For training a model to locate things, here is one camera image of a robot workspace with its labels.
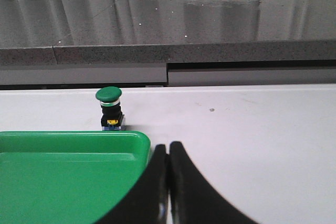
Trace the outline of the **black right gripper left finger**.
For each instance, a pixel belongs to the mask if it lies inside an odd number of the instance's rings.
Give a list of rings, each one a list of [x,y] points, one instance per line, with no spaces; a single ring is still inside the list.
[[[166,147],[159,144],[138,181],[97,223],[166,223],[167,167]]]

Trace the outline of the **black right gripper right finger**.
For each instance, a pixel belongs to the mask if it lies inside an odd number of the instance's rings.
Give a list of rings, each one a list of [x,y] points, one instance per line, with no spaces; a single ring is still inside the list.
[[[174,223],[255,223],[212,187],[181,142],[170,144],[169,156]]]

